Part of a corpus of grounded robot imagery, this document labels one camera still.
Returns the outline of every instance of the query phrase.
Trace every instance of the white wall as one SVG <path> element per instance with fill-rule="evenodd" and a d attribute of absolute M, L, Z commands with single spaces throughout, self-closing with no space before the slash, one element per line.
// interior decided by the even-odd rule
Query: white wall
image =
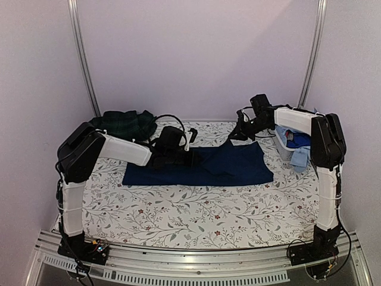
<path fill-rule="evenodd" d="M 296 104 L 318 0 L 79 1 L 101 111 L 236 119 L 255 94 Z"/>
<path fill-rule="evenodd" d="M 308 108 L 340 117 L 348 152 L 342 216 L 381 285 L 381 2 L 329 1 Z"/>
<path fill-rule="evenodd" d="M 0 1 L 0 34 L 0 285 L 19 286 L 57 215 L 57 147 L 92 112 L 66 0 Z"/>

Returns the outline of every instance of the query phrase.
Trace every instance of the floral pattern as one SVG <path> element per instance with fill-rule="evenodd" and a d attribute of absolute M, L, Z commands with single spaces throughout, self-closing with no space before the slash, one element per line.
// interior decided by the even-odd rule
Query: floral pattern
<path fill-rule="evenodd" d="M 165 124 L 159 124 L 157 134 Z M 235 123 L 189 122 L 185 126 L 198 130 L 193 146 L 204 147 L 221 145 Z M 127 163 L 98 159 L 83 195 L 86 235 L 170 248 L 264 247 L 311 239 L 318 215 L 314 169 L 309 166 L 296 173 L 280 158 L 273 138 L 258 138 L 258 142 L 274 173 L 272 183 L 225 188 L 124 186 Z"/>

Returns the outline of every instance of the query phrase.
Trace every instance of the vertical metal post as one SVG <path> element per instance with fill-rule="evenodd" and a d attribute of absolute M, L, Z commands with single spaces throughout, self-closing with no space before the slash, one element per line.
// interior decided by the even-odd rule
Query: vertical metal post
<path fill-rule="evenodd" d="M 86 59 L 85 47 L 83 45 L 82 33 L 81 33 L 81 28 L 79 23 L 77 0 L 68 0 L 68 5 L 69 5 L 70 18 L 71 18 L 71 26 L 73 27 L 74 40 L 77 46 L 77 52 L 78 52 L 79 62 L 81 64 L 83 78 L 85 79 L 85 84 L 88 90 L 88 95 L 89 95 L 89 99 L 90 99 L 90 103 L 91 103 L 94 115 L 96 117 L 99 117 L 101 116 L 101 112 L 99 110 L 99 105 L 96 100 L 93 83 L 91 81 L 88 61 Z"/>
<path fill-rule="evenodd" d="M 302 92 L 298 102 L 298 108 L 304 107 L 305 102 L 307 100 L 308 91 L 310 90 L 312 76 L 314 73 L 316 59 L 317 59 L 318 51 L 320 47 L 321 36 L 323 34 L 324 19 L 326 17 L 326 8 L 327 8 L 327 0 L 319 0 L 312 50 L 310 54 L 310 60 L 308 62 L 307 72 L 304 78 Z"/>

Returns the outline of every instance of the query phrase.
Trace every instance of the dark green plaid cloth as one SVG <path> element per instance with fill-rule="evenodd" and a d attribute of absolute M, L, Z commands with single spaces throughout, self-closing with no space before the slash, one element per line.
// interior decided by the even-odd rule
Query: dark green plaid cloth
<path fill-rule="evenodd" d="M 155 116 L 144 111 L 106 111 L 102 117 L 94 117 L 90 123 L 94 127 L 107 130 L 107 134 L 124 140 L 145 141 L 155 133 L 157 124 Z"/>

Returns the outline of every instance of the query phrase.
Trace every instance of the white laundry basket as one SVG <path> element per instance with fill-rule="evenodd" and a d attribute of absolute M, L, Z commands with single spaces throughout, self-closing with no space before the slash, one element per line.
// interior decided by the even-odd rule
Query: white laundry basket
<path fill-rule="evenodd" d="M 274 130 L 275 137 L 273 137 L 274 143 L 276 145 L 276 148 L 278 149 L 278 153 L 280 155 L 280 158 L 282 158 L 283 161 L 291 161 L 293 151 L 295 149 L 286 147 L 282 140 L 280 139 L 280 136 L 278 134 L 278 131 Z"/>

